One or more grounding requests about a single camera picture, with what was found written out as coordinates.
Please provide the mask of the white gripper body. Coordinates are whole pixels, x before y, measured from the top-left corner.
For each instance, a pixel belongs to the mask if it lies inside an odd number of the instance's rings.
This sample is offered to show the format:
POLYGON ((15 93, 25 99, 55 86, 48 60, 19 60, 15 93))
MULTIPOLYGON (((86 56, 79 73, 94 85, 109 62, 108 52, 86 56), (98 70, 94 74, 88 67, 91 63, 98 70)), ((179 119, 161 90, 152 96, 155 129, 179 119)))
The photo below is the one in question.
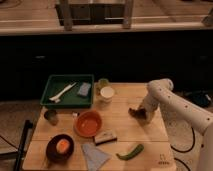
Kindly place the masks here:
POLYGON ((138 107, 139 117, 142 118, 146 123, 150 123, 155 116, 155 108, 151 108, 150 106, 144 107, 140 105, 138 107))

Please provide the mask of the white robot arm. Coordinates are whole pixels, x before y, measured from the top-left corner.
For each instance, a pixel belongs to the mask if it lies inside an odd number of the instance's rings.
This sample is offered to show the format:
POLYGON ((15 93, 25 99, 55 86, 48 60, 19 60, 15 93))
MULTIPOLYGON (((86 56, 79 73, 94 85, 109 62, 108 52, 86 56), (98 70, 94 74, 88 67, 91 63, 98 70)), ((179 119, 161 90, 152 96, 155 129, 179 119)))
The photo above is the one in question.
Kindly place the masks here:
POLYGON ((203 136, 196 171, 213 171, 213 113, 173 93, 173 82, 166 79, 147 83, 147 94, 138 109, 145 111, 150 122, 159 104, 164 104, 179 114, 203 136))

